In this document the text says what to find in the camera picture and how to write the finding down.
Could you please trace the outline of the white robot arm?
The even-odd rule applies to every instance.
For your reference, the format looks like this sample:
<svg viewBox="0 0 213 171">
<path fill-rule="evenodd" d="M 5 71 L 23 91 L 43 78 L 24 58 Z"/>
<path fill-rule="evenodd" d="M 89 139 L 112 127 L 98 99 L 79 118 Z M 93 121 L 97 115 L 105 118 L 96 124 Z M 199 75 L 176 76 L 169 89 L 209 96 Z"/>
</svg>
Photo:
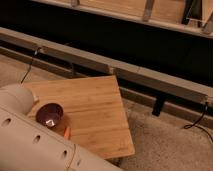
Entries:
<svg viewBox="0 0 213 171">
<path fill-rule="evenodd" d="M 0 171 L 123 171 L 29 119 L 36 101 L 21 84 L 0 88 Z"/>
</svg>

